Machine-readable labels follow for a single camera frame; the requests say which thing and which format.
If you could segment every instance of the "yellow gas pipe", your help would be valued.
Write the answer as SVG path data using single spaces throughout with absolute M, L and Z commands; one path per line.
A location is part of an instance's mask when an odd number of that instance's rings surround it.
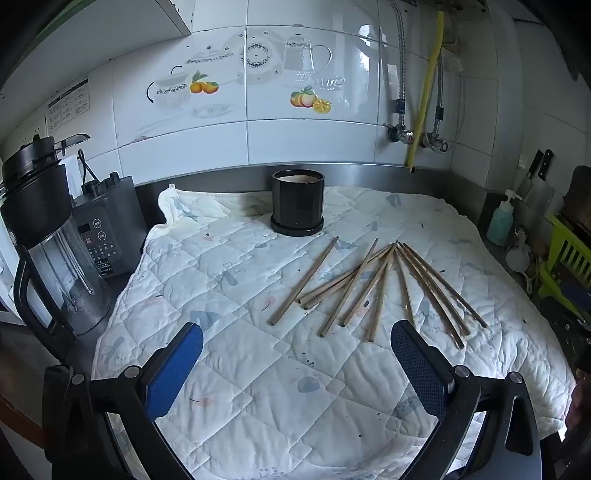
M 411 173 L 414 172 L 414 157 L 417 154 L 418 143 L 421 141 L 421 134 L 425 126 L 425 117 L 427 116 L 427 107 L 429 99 L 431 98 L 431 88 L 433 87 L 433 77 L 435 75 L 435 67 L 437 66 L 437 58 L 441 51 L 441 44 L 443 43 L 443 27 L 444 15 L 442 11 L 437 12 L 437 33 L 435 36 L 435 43 L 433 44 L 433 51 L 429 57 L 429 64 L 427 65 L 427 73 L 423 81 L 423 92 L 421 94 L 421 104 L 418 109 L 418 115 L 415 118 L 413 125 L 414 142 L 408 149 L 406 165 Z

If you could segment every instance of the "chopstick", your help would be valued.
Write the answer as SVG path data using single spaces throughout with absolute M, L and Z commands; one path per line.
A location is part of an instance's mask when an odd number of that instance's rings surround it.
M 452 314 L 452 317 L 454 318 L 456 323 L 460 326 L 460 328 L 464 332 L 464 334 L 470 335 L 470 329 L 466 326 L 466 324 L 464 323 L 464 320 L 462 319 L 462 317 L 460 317 L 460 314 L 458 314 L 456 309 L 453 307 L 452 303 L 449 301 L 449 299 L 446 297 L 446 295 L 441 291 L 441 289 L 439 288 L 439 285 L 437 285 L 435 280 L 433 280 L 431 278 L 428 271 L 423 267 L 421 262 L 418 261 L 418 259 L 417 259 L 418 254 L 416 252 L 415 253 L 411 252 L 404 245 L 401 245 L 400 248 L 402 248 L 402 250 L 407 253 L 409 259 L 414 262 L 415 267 L 417 268 L 417 270 L 419 270 L 419 272 L 423 276 L 423 279 L 427 282 L 427 284 L 429 284 L 429 287 L 431 288 L 433 293 L 435 295 L 439 296 L 439 299 L 443 302 L 443 304 L 445 305 L 445 307 L 447 308 L 449 313 Z
M 392 246 L 386 260 L 384 261 L 384 265 L 386 267 L 383 269 L 382 272 L 382 284 L 380 285 L 379 294 L 378 294 L 378 307 L 375 312 L 375 317 L 371 323 L 371 327 L 369 328 L 368 335 L 366 340 L 369 343 L 373 343 L 375 339 L 375 332 L 378 330 L 378 323 L 379 323 L 379 316 L 382 313 L 382 306 L 384 305 L 384 296 L 386 295 L 386 279 L 388 278 L 388 270 L 392 267 L 392 259 L 395 255 L 396 247 Z
M 464 298 L 447 282 L 445 278 L 441 276 L 441 274 L 437 270 L 435 270 L 431 265 L 429 265 L 429 263 L 427 263 L 427 261 L 424 258 L 418 255 L 409 245 L 404 244 L 404 246 L 407 247 L 411 251 L 411 253 L 413 253 L 414 256 L 419 260 L 419 262 L 421 262 L 426 267 L 426 269 L 429 270 L 431 275 L 438 279 L 442 283 L 442 285 L 445 288 L 447 288 L 449 293 L 451 293 L 457 301 L 459 301 L 462 305 L 464 305 L 467 308 L 467 310 L 478 321 L 478 323 L 480 323 L 484 328 L 488 328 L 488 324 L 480 315 L 478 315 L 478 312 L 474 310 L 466 300 L 464 300 Z
M 388 253 L 388 248 L 389 248 L 389 245 L 386 248 L 384 248 L 381 252 L 379 252 L 377 256 L 375 256 L 371 260 L 369 260 L 368 265 L 371 262 L 382 258 L 386 253 Z M 322 292 L 317 297 L 313 297 L 308 302 L 302 304 L 302 308 L 304 310 L 310 310 L 312 307 L 315 307 L 321 301 L 323 301 L 326 297 L 329 297 L 330 295 L 332 295 L 335 291 L 340 290 L 343 287 L 346 287 L 349 284 L 350 276 L 353 275 L 354 273 L 357 273 L 358 269 L 359 269 L 359 267 L 357 267 L 349 275 L 347 275 L 345 278 L 343 278 L 340 282 L 338 282 L 335 285 L 333 285 L 332 287 L 328 288 L 327 290 Z
M 387 245 L 384 248 L 382 248 L 378 253 L 376 253 L 375 255 L 373 255 L 369 259 L 368 264 L 370 262 L 374 261 L 376 258 L 382 258 L 386 253 L 388 253 L 388 248 L 389 247 L 390 246 Z M 330 280 L 327 283 L 321 285 L 320 287 L 315 288 L 311 292 L 308 292 L 305 295 L 302 295 L 299 299 L 297 299 L 297 303 L 301 303 L 301 304 L 309 303 L 310 300 L 312 300 L 315 297 L 319 297 L 320 295 L 322 295 L 324 292 L 326 292 L 328 289 L 330 289 L 331 287 L 333 287 L 337 283 L 340 284 L 340 287 L 339 288 L 342 288 L 345 285 L 344 283 L 342 283 L 343 280 L 345 280 L 346 278 L 350 277 L 351 275 L 354 275 L 357 272 L 358 269 L 359 269 L 359 267 L 357 266 L 355 268 L 352 268 L 351 270 L 347 270 L 345 273 L 339 275 L 338 277 L 333 278 L 332 280 Z
M 287 309 L 290 307 L 292 302 L 296 299 L 296 297 L 304 289 L 306 284 L 310 281 L 310 279 L 312 278 L 312 275 L 314 275 L 316 273 L 316 270 L 318 270 L 318 268 L 322 265 L 322 262 L 328 256 L 330 251 L 333 249 L 333 247 L 338 239 L 339 239 L 338 236 L 333 238 L 332 242 L 329 244 L 328 247 L 326 247 L 326 250 L 324 250 L 324 253 L 322 253 L 322 255 L 319 256 L 318 259 L 316 259 L 316 261 L 311 266 L 311 268 L 308 270 L 308 272 L 306 273 L 304 278 L 302 278 L 300 280 L 300 282 L 297 284 L 296 288 L 286 298 L 285 302 L 283 302 L 281 307 L 273 314 L 273 317 L 271 317 L 271 320 L 269 320 L 269 323 L 271 325 L 275 325 L 277 322 L 279 322 L 281 317 L 283 317 L 283 314 L 287 311 Z
M 410 270 L 411 275 L 415 278 L 415 280 L 417 280 L 418 284 L 423 289 L 424 294 L 427 296 L 427 298 L 429 299 L 429 301 L 431 302 L 433 307 L 437 310 L 437 313 L 441 317 L 443 323 L 447 326 L 449 333 L 451 334 L 453 340 L 456 342 L 456 346 L 459 349 L 464 348 L 464 343 L 462 342 L 462 339 L 460 338 L 460 336 L 458 335 L 458 332 L 456 331 L 455 327 L 453 326 L 452 321 L 447 316 L 447 313 L 445 313 L 445 310 L 443 309 L 441 304 L 437 301 L 437 298 L 435 297 L 435 295 L 433 294 L 433 292 L 431 291 L 431 289 L 429 288 L 427 283 L 423 280 L 421 274 L 417 271 L 416 268 L 414 268 L 413 263 L 411 262 L 411 260 L 409 258 L 407 258 L 407 255 L 404 252 L 404 250 L 399 248 L 398 252 L 400 253 L 400 256 L 402 257 L 402 259 L 406 263 L 408 269 Z
M 384 269 L 386 268 L 386 266 L 388 264 L 388 260 L 391 257 L 391 252 L 392 252 L 393 247 L 394 247 L 394 244 L 391 244 L 390 249 L 388 250 L 388 255 L 386 256 L 386 258 L 382 262 L 382 266 L 375 273 L 374 277 L 372 278 L 371 282 L 369 282 L 368 286 L 365 287 L 365 290 L 359 296 L 359 298 L 355 302 L 355 305 L 353 305 L 353 307 L 351 307 L 347 316 L 341 321 L 341 323 L 340 323 L 341 327 L 347 326 L 347 324 L 351 321 L 351 318 L 353 318 L 353 315 L 355 315 L 355 312 L 357 312 L 357 310 L 359 310 L 359 307 L 361 307 L 361 304 L 365 300 L 365 297 L 368 295 L 368 293 L 371 291 L 371 289 L 374 287 L 374 285 L 378 282 L 378 280 L 382 276 L 382 273 L 384 272 Z
M 353 280 L 351 280 L 351 282 L 349 283 L 349 286 L 347 286 L 347 290 L 345 290 L 344 295 L 341 297 L 341 299 L 339 300 L 338 305 L 336 306 L 335 310 L 333 311 L 333 313 L 330 315 L 329 319 L 326 321 L 326 323 L 324 324 L 324 326 L 322 327 L 322 330 L 320 331 L 319 335 L 321 337 L 325 337 L 326 334 L 328 333 L 328 331 L 330 330 L 330 327 L 332 326 L 332 324 L 335 322 L 335 319 L 337 318 L 337 316 L 339 315 L 339 312 L 341 310 L 341 308 L 343 307 L 343 304 L 347 301 L 347 298 L 349 298 L 349 295 L 351 293 L 351 290 L 353 290 L 353 287 L 355 286 L 355 283 L 357 283 L 357 280 L 359 279 L 359 277 L 361 276 L 361 274 L 363 273 L 363 270 L 365 269 L 365 267 L 367 266 L 369 259 L 371 257 L 371 254 L 374 251 L 375 245 L 378 243 L 378 239 L 376 238 L 374 240 L 374 244 L 371 246 L 371 248 L 369 249 L 368 254 L 365 256 L 365 258 L 363 259 L 363 262 L 361 262 L 361 265 L 359 266 L 359 269 L 357 270 L 357 273 L 355 274 L 355 276 L 353 277 Z
M 394 248 L 394 265 L 396 267 L 396 271 L 398 272 L 398 281 L 400 282 L 400 290 L 402 291 L 402 297 L 404 299 L 404 309 L 407 312 L 407 320 L 415 326 L 414 323 L 414 315 L 413 315 L 413 305 L 410 302 L 410 295 L 408 294 L 408 287 L 406 285 L 406 278 L 404 278 L 404 272 L 402 271 L 402 265 L 400 264 L 400 259 L 398 258 L 398 248 Z

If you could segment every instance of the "black pot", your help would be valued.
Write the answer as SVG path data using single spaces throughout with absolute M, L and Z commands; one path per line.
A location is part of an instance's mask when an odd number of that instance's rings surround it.
M 271 227 L 288 236 L 314 235 L 324 218 L 324 175 L 313 170 L 283 170 L 273 174 Z

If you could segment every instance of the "soap dispenser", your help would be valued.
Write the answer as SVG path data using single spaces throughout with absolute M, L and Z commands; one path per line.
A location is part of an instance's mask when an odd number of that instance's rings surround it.
M 513 225 L 513 205 L 511 205 L 511 200 L 516 198 L 522 200 L 519 195 L 509 189 L 507 189 L 505 195 L 507 195 L 507 200 L 501 202 L 492 214 L 491 224 L 486 232 L 486 238 L 499 247 L 504 247 L 507 243 L 507 237 Z

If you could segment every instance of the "control panel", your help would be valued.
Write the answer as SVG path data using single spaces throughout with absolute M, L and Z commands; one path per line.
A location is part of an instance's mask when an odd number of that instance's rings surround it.
M 121 257 L 121 250 L 115 240 L 108 218 L 103 215 L 95 216 L 92 221 L 80 225 L 78 233 L 101 276 L 112 274 L 112 262 Z

